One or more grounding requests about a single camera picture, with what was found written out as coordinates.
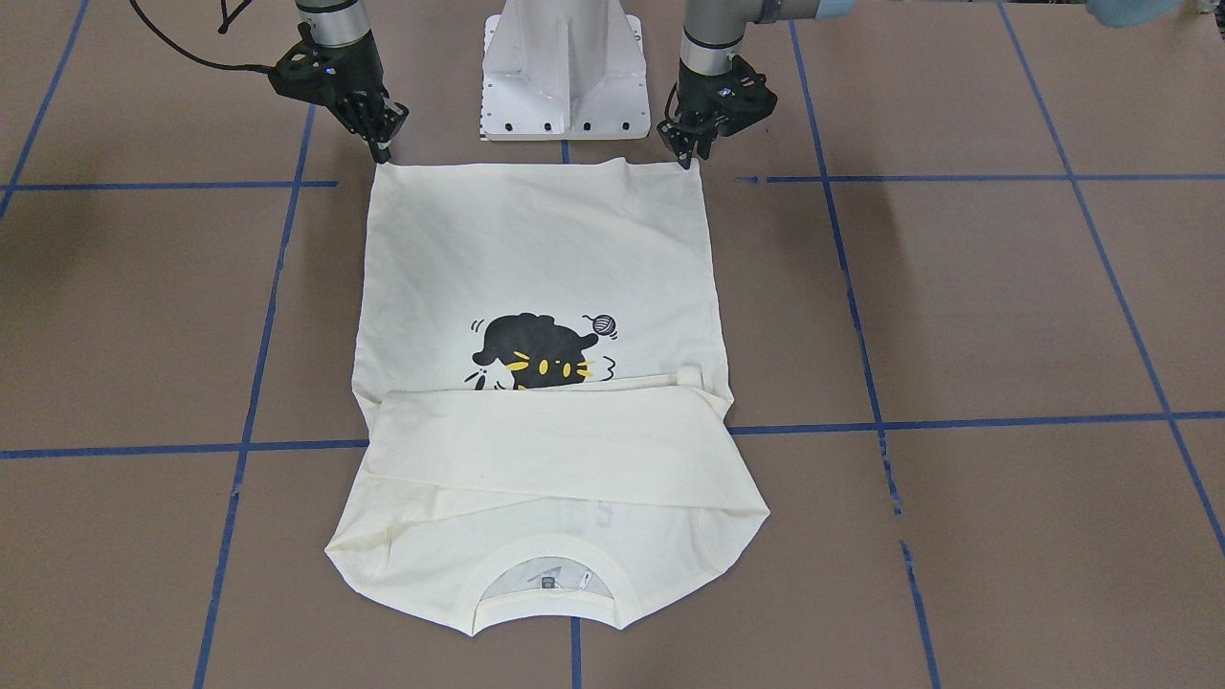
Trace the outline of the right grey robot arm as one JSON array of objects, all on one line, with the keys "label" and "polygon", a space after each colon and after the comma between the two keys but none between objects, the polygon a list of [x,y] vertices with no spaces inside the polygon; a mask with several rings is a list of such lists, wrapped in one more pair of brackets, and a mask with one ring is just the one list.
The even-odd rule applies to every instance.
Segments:
[{"label": "right grey robot arm", "polygon": [[390,141],[410,110],[390,99],[363,1],[298,1],[299,40],[268,75],[273,91],[323,105],[368,143],[372,162],[390,161]]}]

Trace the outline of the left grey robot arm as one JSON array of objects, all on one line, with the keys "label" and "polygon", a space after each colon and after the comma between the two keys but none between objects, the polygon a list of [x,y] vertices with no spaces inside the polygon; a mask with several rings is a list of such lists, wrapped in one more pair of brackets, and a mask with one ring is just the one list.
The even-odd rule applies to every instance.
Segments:
[{"label": "left grey robot arm", "polygon": [[677,82],[657,134],[684,169],[708,161],[713,143],[764,121],[777,94],[748,65],[741,44],[751,25],[783,18],[835,18],[854,1],[687,1]]}]

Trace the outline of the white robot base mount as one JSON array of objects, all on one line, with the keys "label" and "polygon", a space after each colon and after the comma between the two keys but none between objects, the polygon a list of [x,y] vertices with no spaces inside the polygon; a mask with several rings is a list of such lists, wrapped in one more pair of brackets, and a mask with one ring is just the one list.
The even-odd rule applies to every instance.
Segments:
[{"label": "white robot base mount", "polygon": [[620,1],[507,1],[485,18],[481,70],[490,143],[649,132],[642,25]]}]

